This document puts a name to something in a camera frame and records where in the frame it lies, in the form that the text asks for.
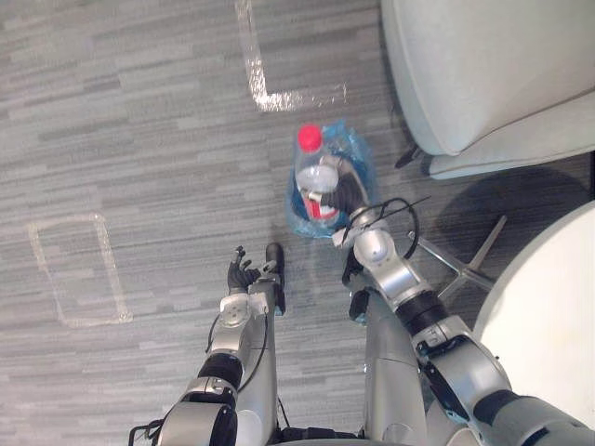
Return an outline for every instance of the gray carpet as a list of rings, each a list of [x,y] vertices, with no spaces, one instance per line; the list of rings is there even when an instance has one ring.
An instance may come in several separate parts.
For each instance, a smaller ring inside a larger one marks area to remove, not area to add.
[[[382,195],[431,196],[423,234],[463,260],[506,213],[493,277],[588,199],[588,155],[440,182],[419,160],[395,171],[408,139],[377,0],[254,0],[266,91],[249,88],[237,12],[0,4],[1,444],[123,444],[161,416],[204,359],[232,248],[261,261],[272,240],[287,258],[276,332],[290,421],[359,428],[364,330],[347,317],[342,260],[284,221],[303,122],[346,118],[374,149]],[[288,110],[262,111],[275,98]],[[391,221],[400,246],[408,225]],[[425,253],[414,262],[436,287],[449,279]],[[472,323],[484,297],[470,286],[454,309]]]

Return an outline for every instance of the robotic hand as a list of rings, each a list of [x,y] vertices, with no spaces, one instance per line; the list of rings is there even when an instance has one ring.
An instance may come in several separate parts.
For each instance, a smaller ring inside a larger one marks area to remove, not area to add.
[[[235,248],[230,267],[227,270],[227,286],[230,295],[235,293],[247,293],[248,286],[254,283],[262,274],[258,269],[248,269],[252,260],[242,259],[245,256],[245,250],[242,246]]]

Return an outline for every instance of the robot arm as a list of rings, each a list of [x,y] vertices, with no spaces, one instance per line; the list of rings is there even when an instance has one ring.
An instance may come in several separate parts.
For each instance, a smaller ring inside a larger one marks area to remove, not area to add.
[[[165,416],[153,438],[158,446],[234,446],[238,432],[236,403],[238,393],[245,387],[258,367],[255,365],[245,380],[246,365],[254,353],[255,344],[262,350],[266,347],[268,317],[271,306],[271,293],[248,293],[248,287],[257,279],[273,282],[278,276],[271,274],[275,262],[265,264],[262,270],[248,269],[248,262],[240,264],[245,255],[240,246],[228,270],[229,295],[220,302],[220,313],[216,324],[216,335],[207,349],[207,358],[179,401]],[[259,426],[266,427],[266,420]]]
[[[451,418],[467,423],[488,444],[593,444],[595,434],[574,418],[542,400],[514,394],[496,358],[397,255],[386,223],[377,222],[374,210],[353,208],[347,208],[355,216],[351,236],[341,231],[334,237],[337,246],[352,243],[360,265],[362,277],[350,286],[371,286],[382,295],[411,335],[420,370]]]

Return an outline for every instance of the red bottle cap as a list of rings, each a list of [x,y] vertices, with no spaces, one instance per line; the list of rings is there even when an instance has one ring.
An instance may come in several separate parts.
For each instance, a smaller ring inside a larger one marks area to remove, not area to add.
[[[316,124],[305,124],[297,133],[297,142],[301,151],[312,153],[318,151],[323,143],[323,133]]]

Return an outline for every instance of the silver robot arm segment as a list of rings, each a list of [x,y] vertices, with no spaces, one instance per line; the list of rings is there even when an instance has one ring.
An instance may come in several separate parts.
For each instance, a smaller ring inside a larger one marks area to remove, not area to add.
[[[492,445],[595,444],[595,433],[574,418],[542,400],[512,392],[497,359],[396,254],[386,223],[380,220],[368,227],[374,221],[374,211],[360,214],[351,237],[340,232],[335,245],[353,244],[364,275],[356,286],[378,291],[409,332],[420,370],[445,412]]]

